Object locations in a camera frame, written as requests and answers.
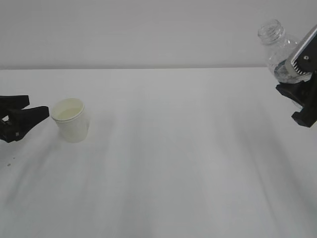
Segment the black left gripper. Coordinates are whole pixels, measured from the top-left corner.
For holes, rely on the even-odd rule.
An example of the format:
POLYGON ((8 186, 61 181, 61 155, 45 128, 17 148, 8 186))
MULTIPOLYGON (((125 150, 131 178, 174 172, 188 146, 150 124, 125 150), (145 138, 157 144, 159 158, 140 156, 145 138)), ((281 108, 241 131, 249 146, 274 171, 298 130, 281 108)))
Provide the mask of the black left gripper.
POLYGON ((19 141, 36 125, 49 117, 49 108, 30 105, 28 95, 0 96, 0 139, 11 143, 19 141))

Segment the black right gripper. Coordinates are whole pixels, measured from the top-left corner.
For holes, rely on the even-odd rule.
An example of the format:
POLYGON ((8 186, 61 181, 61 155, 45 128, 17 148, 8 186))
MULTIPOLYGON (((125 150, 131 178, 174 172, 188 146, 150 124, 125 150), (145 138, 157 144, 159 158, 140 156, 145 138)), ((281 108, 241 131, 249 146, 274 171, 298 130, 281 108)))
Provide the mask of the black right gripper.
POLYGON ((317 121, 317 72, 305 83, 279 83, 276 90, 302 107, 293 113, 292 119, 300 126, 312 127, 317 121))

